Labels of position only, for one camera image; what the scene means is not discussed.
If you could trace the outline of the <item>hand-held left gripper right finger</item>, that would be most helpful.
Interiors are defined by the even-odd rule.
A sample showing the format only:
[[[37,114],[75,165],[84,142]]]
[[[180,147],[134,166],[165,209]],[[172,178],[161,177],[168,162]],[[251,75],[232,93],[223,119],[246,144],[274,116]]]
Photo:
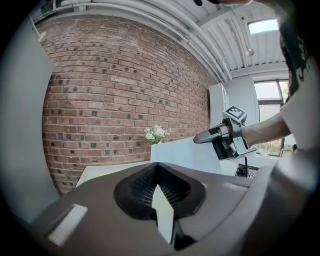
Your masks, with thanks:
[[[251,182],[244,177],[158,163],[158,232],[176,250],[199,242],[234,211]]]

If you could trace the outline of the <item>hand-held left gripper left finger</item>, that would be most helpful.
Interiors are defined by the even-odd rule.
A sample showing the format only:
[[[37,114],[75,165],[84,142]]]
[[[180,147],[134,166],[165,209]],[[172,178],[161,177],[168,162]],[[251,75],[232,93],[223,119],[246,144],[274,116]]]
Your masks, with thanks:
[[[114,189],[117,183],[148,167],[134,166],[93,178],[82,183],[48,206],[33,222],[32,231],[50,254],[58,256],[168,256],[173,248],[158,232],[154,220],[131,218],[117,205]],[[49,240],[49,234],[62,226],[72,207],[86,212],[72,233],[62,237],[62,245]]]

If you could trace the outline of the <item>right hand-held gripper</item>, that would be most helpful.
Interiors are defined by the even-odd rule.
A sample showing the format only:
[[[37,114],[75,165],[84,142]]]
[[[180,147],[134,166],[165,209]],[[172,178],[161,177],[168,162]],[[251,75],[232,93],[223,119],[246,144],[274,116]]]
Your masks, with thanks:
[[[256,152],[243,135],[247,113],[232,105],[222,112],[222,122],[193,138],[196,144],[210,143],[220,160],[239,159]]]

